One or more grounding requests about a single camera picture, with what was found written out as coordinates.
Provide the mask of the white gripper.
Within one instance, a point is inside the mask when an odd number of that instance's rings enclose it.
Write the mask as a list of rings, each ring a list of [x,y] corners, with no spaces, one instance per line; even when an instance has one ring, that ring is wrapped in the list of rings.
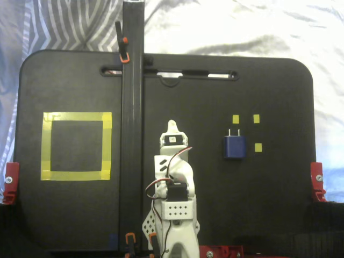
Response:
[[[193,198],[195,196],[194,172],[188,163],[190,148],[174,157],[188,145],[187,135],[179,131],[176,121],[169,120],[167,131],[160,136],[160,154],[154,156],[155,179],[166,178],[167,170],[169,170],[169,176],[173,177],[174,182],[187,184],[188,197]]]

